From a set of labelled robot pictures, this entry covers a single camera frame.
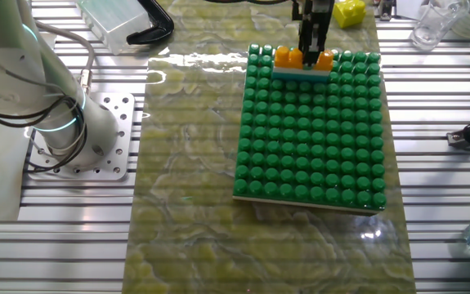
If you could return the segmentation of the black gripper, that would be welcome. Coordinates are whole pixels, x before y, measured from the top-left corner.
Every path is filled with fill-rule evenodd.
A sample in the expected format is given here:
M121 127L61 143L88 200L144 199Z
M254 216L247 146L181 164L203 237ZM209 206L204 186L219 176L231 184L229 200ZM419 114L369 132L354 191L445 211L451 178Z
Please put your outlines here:
M303 54L302 62L306 67L319 59L325 50L325 42L329 30L329 18L333 12L334 0L293 0L292 20L303 20L300 24L298 48ZM313 24L307 18L316 20L317 54L313 41Z

